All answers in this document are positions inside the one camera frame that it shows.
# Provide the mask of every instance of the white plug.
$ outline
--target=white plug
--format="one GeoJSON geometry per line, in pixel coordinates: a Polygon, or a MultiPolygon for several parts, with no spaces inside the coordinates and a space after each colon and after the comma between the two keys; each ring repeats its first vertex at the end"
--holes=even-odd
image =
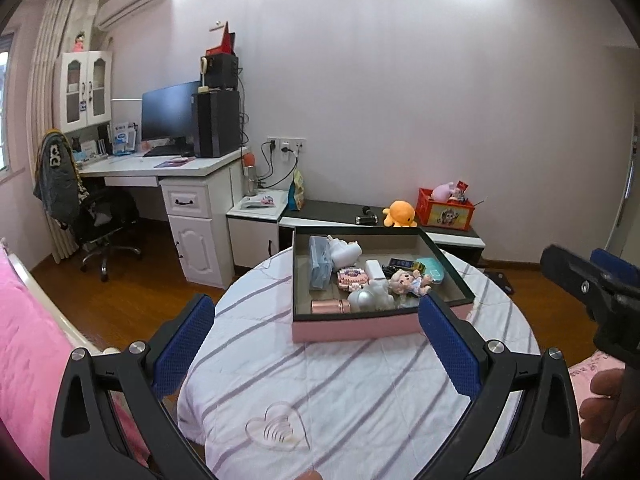
{"type": "Polygon", "coordinates": [[[289,160],[289,141],[288,140],[283,140],[280,142],[280,156],[282,158],[283,162],[287,162],[289,160]]]}

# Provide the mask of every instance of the metal bolt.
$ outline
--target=metal bolt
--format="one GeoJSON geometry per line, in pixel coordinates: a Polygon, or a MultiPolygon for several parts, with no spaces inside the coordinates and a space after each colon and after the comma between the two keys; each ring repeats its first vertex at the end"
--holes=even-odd
{"type": "Polygon", "coordinates": [[[549,350],[547,350],[547,352],[549,352],[549,357],[551,357],[552,359],[562,359],[562,352],[555,346],[552,346],[549,350]]]}
{"type": "Polygon", "coordinates": [[[71,352],[71,358],[74,361],[79,361],[86,355],[86,351],[84,348],[76,348],[73,352],[71,352]]]}
{"type": "Polygon", "coordinates": [[[132,354],[142,354],[145,351],[146,345],[144,341],[134,341],[129,345],[129,352],[132,354]]]}
{"type": "Polygon", "coordinates": [[[501,354],[502,352],[504,352],[504,345],[501,341],[493,339],[489,341],[486,346],[489,351],[493,352],[494,354],[501,354]]]}

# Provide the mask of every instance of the panda patch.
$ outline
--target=panda patch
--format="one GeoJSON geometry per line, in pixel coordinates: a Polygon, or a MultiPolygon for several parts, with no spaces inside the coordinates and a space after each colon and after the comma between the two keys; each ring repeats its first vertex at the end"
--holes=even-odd
{"type": "Polygon", "coordinates": [[[52,144],[49,149],[49,166],[52,168],[59,168],[62,163],[60,157],[60,146],[58,144],[52,144]]]}

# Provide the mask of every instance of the human hand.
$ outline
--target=human hand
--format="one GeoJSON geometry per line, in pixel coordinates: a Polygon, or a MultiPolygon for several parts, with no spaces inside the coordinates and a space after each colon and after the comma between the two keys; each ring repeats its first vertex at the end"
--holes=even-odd
{"type": "Polygon", "coordinates": [[[318,471],[307,471],[302,473],[296,480],[322,480],[322,477],[318,471]]]}
{"type": "MultiPolygon", "coordinates": [[[[591,379],[591,391],[605,397],[590,397],[580,406],[578,414],[584,419],[580,425],[580,433],[584,440],[600,444],[604,439],[618,405],[624,374],[624,368],[612,368],[598,372],[591,379]]],[[[616,439],[626,431],[635,414],[633,411],[622,418],[616,430],[616,439]]]]}

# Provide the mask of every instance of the rose gold bottle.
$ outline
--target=rose gold bottle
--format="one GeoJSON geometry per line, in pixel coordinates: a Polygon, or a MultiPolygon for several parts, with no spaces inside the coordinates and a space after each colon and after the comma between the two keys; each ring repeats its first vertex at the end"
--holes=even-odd
{"type": "Polygon", "coordinates": [[[312,314],[348,314],[351,311],[347,300],[316,300],[311,302],[312,314]]]}

